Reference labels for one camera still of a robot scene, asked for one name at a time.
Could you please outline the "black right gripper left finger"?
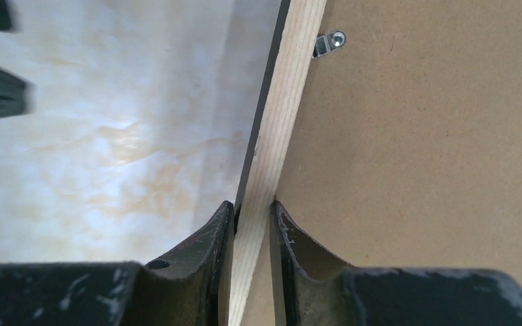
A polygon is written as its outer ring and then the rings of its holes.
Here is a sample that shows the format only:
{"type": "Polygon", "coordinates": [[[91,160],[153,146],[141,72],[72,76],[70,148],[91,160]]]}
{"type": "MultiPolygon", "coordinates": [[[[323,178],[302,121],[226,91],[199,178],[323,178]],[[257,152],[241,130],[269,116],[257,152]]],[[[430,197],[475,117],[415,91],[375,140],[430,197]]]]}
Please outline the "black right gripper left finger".
{"type": "Polygon", "coordinates": [[[0,264],[0,325],[226,325],[234,206],[147,264],[0,264]]]}

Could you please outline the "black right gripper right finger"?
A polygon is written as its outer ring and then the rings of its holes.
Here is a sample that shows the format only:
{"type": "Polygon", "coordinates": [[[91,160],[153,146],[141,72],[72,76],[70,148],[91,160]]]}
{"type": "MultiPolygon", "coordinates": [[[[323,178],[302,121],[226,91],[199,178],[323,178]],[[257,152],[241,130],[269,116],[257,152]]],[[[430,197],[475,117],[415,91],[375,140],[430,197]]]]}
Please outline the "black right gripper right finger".
{"type": "Polygon", "coordinates": [[[281,202],[270,215],[277,325],[522,325],[522,288],[501,271],[356,267],[281,202]]]}

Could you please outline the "brown backing board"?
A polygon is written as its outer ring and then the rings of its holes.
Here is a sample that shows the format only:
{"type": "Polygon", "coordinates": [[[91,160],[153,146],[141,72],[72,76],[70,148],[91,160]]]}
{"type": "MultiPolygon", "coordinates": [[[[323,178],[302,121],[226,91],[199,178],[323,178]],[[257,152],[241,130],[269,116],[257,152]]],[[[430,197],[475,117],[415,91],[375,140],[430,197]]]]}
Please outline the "brown backing board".
{"type": "MultiPolygon", "coordinates": [[[[273,200],[357,266],[522,286],[522,1],[326,1],[273,200]]],[[[267,228],[240,325],[273,325],[267,228]]]]}

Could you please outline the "light wooden picture frame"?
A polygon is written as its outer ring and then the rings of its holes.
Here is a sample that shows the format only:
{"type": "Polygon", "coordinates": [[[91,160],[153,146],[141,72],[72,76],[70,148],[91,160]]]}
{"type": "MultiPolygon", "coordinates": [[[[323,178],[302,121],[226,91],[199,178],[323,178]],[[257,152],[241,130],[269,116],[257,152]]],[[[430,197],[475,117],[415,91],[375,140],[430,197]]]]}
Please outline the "light wooden picture frame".
{"type": "Polygon", "coordinates": [[[236,195],[229,325],[240,325],[326,1],[281,1],[236,195]]]}

